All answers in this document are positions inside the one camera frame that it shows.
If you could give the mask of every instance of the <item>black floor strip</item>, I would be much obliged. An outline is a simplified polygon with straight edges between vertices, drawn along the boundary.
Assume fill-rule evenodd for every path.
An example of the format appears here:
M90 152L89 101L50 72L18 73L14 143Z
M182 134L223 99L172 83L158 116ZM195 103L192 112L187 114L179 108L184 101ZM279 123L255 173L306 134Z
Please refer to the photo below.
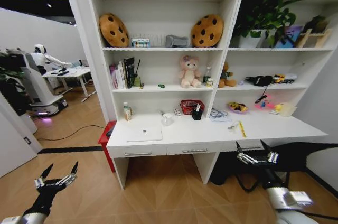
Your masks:
M103 150L102 146L60 147L60 148L45 148L40 152L38 152L38 154L93 152L102 150Z
M327 182L325 182L323 179L321 179L318 175L316 175L310 169L306 168L306 173L309 174L318 183L320 183L322 187L324 187L328 191L330 191L338 199L338 191L336 189L334 189L331 185L329 185Z

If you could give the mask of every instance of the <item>toy car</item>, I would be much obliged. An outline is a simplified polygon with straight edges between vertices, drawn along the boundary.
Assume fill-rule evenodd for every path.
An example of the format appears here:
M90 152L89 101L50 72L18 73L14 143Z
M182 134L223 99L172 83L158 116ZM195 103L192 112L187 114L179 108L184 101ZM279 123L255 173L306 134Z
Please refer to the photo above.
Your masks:
M287 74L275 74L273 76L273 83L275 84L290 84L295 82L295 80L297 79L297 75L295 75L294 73L287 73Z

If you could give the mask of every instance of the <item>pink toy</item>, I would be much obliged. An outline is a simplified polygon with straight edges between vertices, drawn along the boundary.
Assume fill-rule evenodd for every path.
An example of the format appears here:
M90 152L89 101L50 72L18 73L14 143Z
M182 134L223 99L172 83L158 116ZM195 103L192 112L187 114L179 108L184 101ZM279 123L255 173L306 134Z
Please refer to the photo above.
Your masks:
M201 76L201 73L198 70L199 58L184 55L180 58L180 65L182 71L179 73L179 78L182 79L182 88L188 88L190 86L193 86L194 88L199 88L202 84L198 80L198 78Z
M255 101L255 107L258 109L269 108L273 109L274 104L272 103L271 95L263 95Z

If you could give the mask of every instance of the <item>white table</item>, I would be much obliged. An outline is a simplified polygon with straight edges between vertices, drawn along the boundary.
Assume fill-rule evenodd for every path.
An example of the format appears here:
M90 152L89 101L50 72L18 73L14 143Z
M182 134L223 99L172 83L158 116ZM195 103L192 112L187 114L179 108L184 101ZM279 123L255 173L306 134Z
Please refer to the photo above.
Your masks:
M193 154L202 181L206 184L220 152L236 151L236 141L244 150L263 149L260 140L270 146L290 142L311 142L327 134L295 117L252 110L248 114L231 113L233 121L242 121L247 138L237 128L228 130L232 122L212 122L207 118L194 121L191 116L175 117L170 126L161 124L159 114L133 115L130 121L119 120L107 144L122 189L125 185L129 157ZM128 142L131 130L161 127L162 140Z
M68 68L67 71L69 71L69 73L65 74L65 75L58 75L60 74L60 69L57 70L53 70L53 71L49 71L46 72L42 77L44 78L49 78L49 77L55 77L55 78L60 78L62 81L62 84L65 88L65 91L62 94L65 94L67 92L69 92L70 90L72 90L73 88L68 87L65 78L77 78L82 86L83 89L83 93L85 98L83 98L81 100L81 102L86 101L90 96L92 96L93 94L96 93L96 91L88 94L87 89L86 89L86 83L83 80L83 76L87 73L90 73L90 69L88 67L76 67L76 68Z

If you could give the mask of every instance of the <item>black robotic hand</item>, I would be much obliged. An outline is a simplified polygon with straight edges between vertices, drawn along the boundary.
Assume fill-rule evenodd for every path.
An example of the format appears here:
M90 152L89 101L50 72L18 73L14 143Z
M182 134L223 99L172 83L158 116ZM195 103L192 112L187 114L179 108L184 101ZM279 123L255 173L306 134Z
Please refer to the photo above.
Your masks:
M39 196L34 202L33 206L26 210L23 215L29 213L43 213L45 215L50 214L50 208L55 195L71 184L76 178L76 172L78 170L78 162L74 165L69 175L66 175L62 179L45 180L51 171L53 164L51 164L46 170L44 170L41 176L34 180L36 190L39 192Z

